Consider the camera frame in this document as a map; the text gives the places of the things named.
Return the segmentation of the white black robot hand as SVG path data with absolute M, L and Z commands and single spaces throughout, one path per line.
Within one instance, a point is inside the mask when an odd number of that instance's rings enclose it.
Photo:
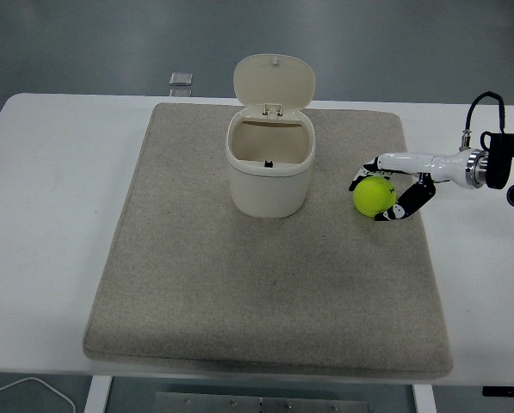
M 355 192 L 357 186 L 366 178 L 379 176 L 389 180 L 393 174 L 417 177 L 396 202 L 385 212 L 377 213 L 375 221 L 394 221 L 406 219 L 416 213 L 436 194 L 438 182 L 454 182 L 462 188 L 474 188 L 474 179 L 468 166 L 471 150 L 452 156 L 433 156 L 415 153 L 385 153 L 364 164 L 349 186 Z

